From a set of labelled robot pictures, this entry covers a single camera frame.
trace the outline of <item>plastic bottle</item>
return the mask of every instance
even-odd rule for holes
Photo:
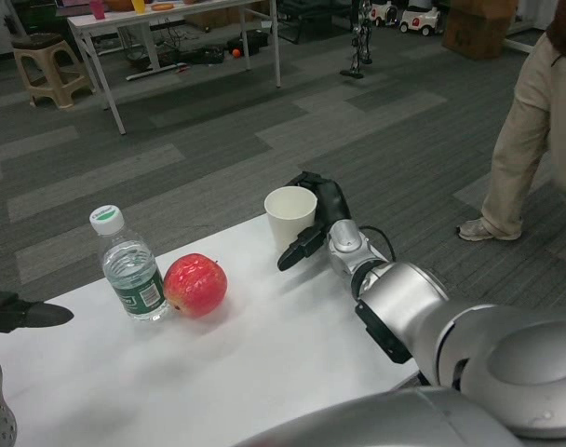
[[[125,226],[122,211],[114,205],[97,208],[90,223],[100,236],[103,274],[129,315],[144,321],[164,317],[169,307],[155,257],[142,238]]]

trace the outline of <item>apple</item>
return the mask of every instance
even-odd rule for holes
[[[173,263],[163,283],[169,303],[190,318],[212,312],[221,304],[226,291],[223,269],[198,253],[187,254]]]

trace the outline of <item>khaki pants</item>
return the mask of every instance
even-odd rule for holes
[[[566,200],[566,58],[544,34],[525,61],[492,157],[483,224],[495,236],[521,231],[521,209],[542,156],[552,152]]]

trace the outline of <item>pink cup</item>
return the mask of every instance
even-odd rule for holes
[[[90,0],[89,6],[95,19],[105,19],[105,11],[103,10],[103,2],[101,0]]]

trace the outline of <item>green bottle label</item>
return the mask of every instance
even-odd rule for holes
[[[115,293],[130,314],[143,315],[153,312],[165,302],[163,278],[157,268],[148,281],[133,289],[117,289]]]

